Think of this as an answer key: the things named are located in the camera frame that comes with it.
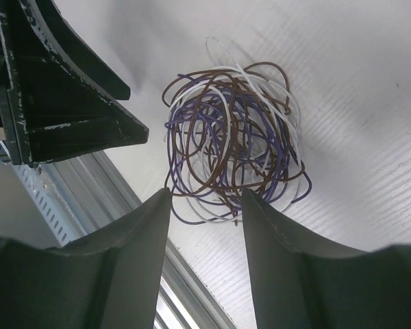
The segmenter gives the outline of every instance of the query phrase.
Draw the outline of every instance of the white ceiling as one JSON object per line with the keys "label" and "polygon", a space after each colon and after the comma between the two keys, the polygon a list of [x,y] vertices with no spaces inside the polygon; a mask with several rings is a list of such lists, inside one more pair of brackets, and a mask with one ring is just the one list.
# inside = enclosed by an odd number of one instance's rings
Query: white ceiling
{"label": "white ceiling", "polygon": [[[360,249],[411,243],[411,0],[56,2],[131,86],[122,104],[150,128],[146,145],[107,151],[142,200],[168,169],[160,95],[177,73],[212,66],[215,36],[241,64],[284,67],[301,102],[314,189],[287,215]],[[238,327],[255,328],[242,227],[174,219],[169,236]]]}

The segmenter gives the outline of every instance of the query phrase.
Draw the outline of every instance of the white wire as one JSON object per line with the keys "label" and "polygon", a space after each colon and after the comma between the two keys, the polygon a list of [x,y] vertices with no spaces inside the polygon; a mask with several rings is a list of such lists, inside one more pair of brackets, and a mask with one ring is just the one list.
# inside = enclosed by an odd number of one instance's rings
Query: white wire
{"label": "white wire", "polygon": [[[218,39],[213,38],[213,37],[209,37],[207,38],[206,42],[205,42],[205,46],[207,48],[207,51],[210,55],[210,58],[212,58],[211,54],[210,54],[210,50],[208,48],[208,42],[210,40],[214,40],[216,41],[221,47],[222,49],[225,50],[225,52],[228,54],[228,56],[232,59],[232,61],[235,64],[235,67],[233,66],[216,66],[214,67],[214,69],[216,70],[226,70],[226,71],[230,71],[229,74],[233,77],[233,78],[238,78],[238,79],[245,79],[248,83],[248,85],[250,86],[250,88],[252,89],[252,91],[256,94],[256,96],[264,103],[266,104],[269,112],[271,113],[271,117],[273,118],[273,122],[272,124],[275,127],[271,127],[271,128],[275,128],[277,130],[280,130],[279,128],[279,123],[277,122],[277,117],[279,117],[287,126],[288,126],[288,131],[290,133],[290,141],[292,144],[292,147],[295,151],[295,155],[296,155],[296,163],[297,163],[297,167],[298,169],[301,169],[301,159],[300,159],[300,153],[298,150],[298,127],[299,127],[299,123],[300,123],[300,118],[301,118],[301,109],[300,109],[300,105],[297,101],[297,99],[295,98],[295,96],[289,92],[285,86],[283,86],[282,84],[280,84],[279,82],[275,82],[273,80],[265,80],[262,77],[259,77],[257,75],[252,75],[250,73],[247,73],[243,70],[243,68],[239,65],[239,63],[236,61],[236,59],[234,58],[234,56],[230,53],[230,51],[228,50],[228,48]],[[225,82],[225,80],[229,80],[229,77],[227,76],[220,76],[220,77],[216,77],[214,78],[214,81],[218,82],[218,81],[222,81]],[[191,97],[195,94],[201,93],[204,91],[204,89],[206,88],[206,85],[208,84],[208,80],[199,82],[197,84],[195,84],[194,86],[184,90],[182,93],[180,93],[180,95],[177,96],[176,99],[174,99],[174,101],[172,102],[172,104],[169,107],[169,121],[173,120],[173,117],[175,116],[175,112],[174,108],[180,108],[182,106],[184,106],[184,104],[191,99]],[[283,112],[281,112],[280,110],[278,110],[264,95],[263,95],[263,91],[264,90],[268,90],[269,93],[271,94],[283,94],[286,97],[289,98],[290,100],[290,104],[292,105],[292,107],[294,108],[292,115],[293,117],[290,119],[290,117],[286,114],[284,114]],[[216,95],[221,99],[222,104],[224,105],[224,109],[225,109],[225,115],[227,116],[227,131],[231,131],[231,114],[229,111],[229,106],[228,106],[228,102],[224,96],[224,94],[218,90],[217,88],[213,87],[213,86],[208,86],[208,90],[212,90],[214,93],[216,93]],[[189,131],[189,125],[190,123],[188,122],[182,122],[180,123],[181,127],[180,130],[183,134],[183,136],[187,136],[187,138],[190,138],[189,134],[185,134],[184,132],[188,132]],[[193,134],[193,136],[196,136],[197,132],[199,131],[199,127],[200,125],[198,125],[197,127],[193,128],[193,132],[195,134]],[[188,149],[188,142],[187,142],[187,138],[181,138],[181,145],[178,145],[178,147],[185,153],[189,153],[189,149]],[[208,145],[208,142],[210,142],[212,139],[212,136],[207,136],[206,137],[206,142],[203,143],[203,146],[200,150],[200,152],[198,153],[198,156],[191,162],[191,167],[192,169],[194,169],[195,165],[199,162],[199,171],[194,171],[195,175],[192,175],[192,173],[190,171],[188,171],[187,173],[187,185],[188,188],[190,189],[190,191],[194,191],[193,185],[192,185],[192,176],[195,179],[195,181],[197,181],[198,183],[202,184],[201,181],[199,181],[197,178],[195,178],[195,176],[197,176],[198,178],[200,178],[201,180],[203,180],[204,182],[207,182],[212,176],[213,176],[213,172],[210,172],[210,170],[208,170],[208,166],[206,166],[205,162],[206,162],[206,157],[205,157],[205,150],[206,147]],[[212,156],[207,156],[207,158],[211,157],[211,158],[216,158],[219,159],[221,157],[221,161],[220,163],[216,163],[215,168],[220,167],[220,165],[222,164],[222,162],[224,161],[224,154],[227,153],[228,148],[229,148],[229,142],[230,142],[230,138],[226,138],[225,136],[223,137],[223,139],[225,140],[224,142],[224,146],[223,149],[221,151],[221,155],[216,154],[216,155],[212,155]],[[258,154],[254,155],[254,156],[250,156],[249,159],[253,160],[256,157],[260,156],[261,154],[264,153],[264,150],[259,150]],[[258,167],[258,170],[260,170],[262,173],[265,172],[266,167],[269,163],[269,156],[270,154],[268,153],[264,163],[262,164],[262,166],[260,166],[257,163],[254,163],[253,165]],[[258,182],[259,178],[256,178],[256,173],[253,170],[251,173],[251,181],[252,182]],[[297,190],[296,190],[296,194],[295,197],[298,196],[299,194],[299,179],[297,179]],[[232,222],[235,220],[241,220],[242,219],[242,214],[239,214],[235,217],[223,217],[219,214],[214,213],[213,211],[211,211],[210,209],[207,209],[197,198],[195,197],[187,197],[186,201],[188,202],[189,208],[203,221],[207,222],[207,223],[213,223],[213,224],[220,224],[220,223],[227,223],[227,222]],[[290,206],[290,201],[287,205],[285,205],[284,209],[287,209]],[[214,218],[216,218],[215,220],[210,220],[206,217],[204,217],[198,210],[197,208],[201,209],[202,211],[208,213],[209,215],[213,216]]]}
{"label": "white wire", "polygon": [[11,159],[11,155],[9,153],[9,149],[6,147],[6,144],[3,141],[0,141],[1,147],[5,150],[5,153],[8,155],[8,158]]}

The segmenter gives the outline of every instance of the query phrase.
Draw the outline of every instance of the black plastic part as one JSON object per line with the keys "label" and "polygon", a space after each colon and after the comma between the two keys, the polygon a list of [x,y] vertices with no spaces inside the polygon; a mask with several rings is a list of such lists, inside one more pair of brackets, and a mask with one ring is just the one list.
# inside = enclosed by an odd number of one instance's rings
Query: black plastic part
{"label": "black plastic part", "polygon": [[129,93],[52,0],[0,0],[0,127],[13,164],[146,143],[148,129],[115,100]]}
{"label": "black plastic part", "polygon": [[164,189],[61,249],[0,239],[0,328],[152,328],[170,211]]}
{"label": "black plastic part", "polygon": [[365,253],[242,195],[259,329],[411,329],[411,245]]}

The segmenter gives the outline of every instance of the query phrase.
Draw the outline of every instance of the metal channel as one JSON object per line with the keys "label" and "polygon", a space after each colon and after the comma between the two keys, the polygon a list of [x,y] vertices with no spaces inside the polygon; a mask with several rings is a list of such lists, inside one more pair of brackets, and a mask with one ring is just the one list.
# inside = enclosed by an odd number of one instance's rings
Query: metal channel
{"label": "metal channel", "polygon": [[[59,224],[54,227],[55,220],[49,227],[54,233],[60,231],[61,239],[67,231],[64,240],[58,239],[60,245],[111,223],[141,204],[104,152],[43,164],[37,169],[15,166],[15,171],[31,196],[45,195],[44,200],[50,199],[50,204],[54,205],[51,208],[56,211],[55,217],[59,219]],[[40,206],[44,207],[44,204],[32,199],[41,211]],[[41,211],[42,214],[46,213],[46,208]],[[49,224],[50,218],[45,216],[45,219]],[[178,320],[177,328],[193,327],[183,316],[187,312],[195,322],[194,327],[236,329],[169,239],[162,279],[166,282],[166,288],[160,287],[159,298]],[[171,294],[175,294],[181,305],[171,300]],[[158,309],[154,328],[172,328]]]}

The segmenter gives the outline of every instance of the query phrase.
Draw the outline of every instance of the tangled wire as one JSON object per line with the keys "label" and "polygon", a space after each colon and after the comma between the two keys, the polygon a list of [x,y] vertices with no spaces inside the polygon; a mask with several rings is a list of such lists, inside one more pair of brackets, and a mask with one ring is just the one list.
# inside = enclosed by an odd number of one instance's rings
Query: tangled wire
{"label": "tangled wire", "polygon": [[[312,188],[297,146],[299,104],[285,72],[272,62],[236,66],[180,74],[163,92],[169,107],[165,127],[170,169],[165,186],[171,181],[173,195],[186,197],[201,219],[187,221],[173,208],[183,223],[237,224],[244,188],[272,204],[295,181],[288,205]],[[254,71],[261,66],[277,70],[284,82]],[[168,102],[166,94],[183,81]],[[303,195],[301,177],[308,182]]]}

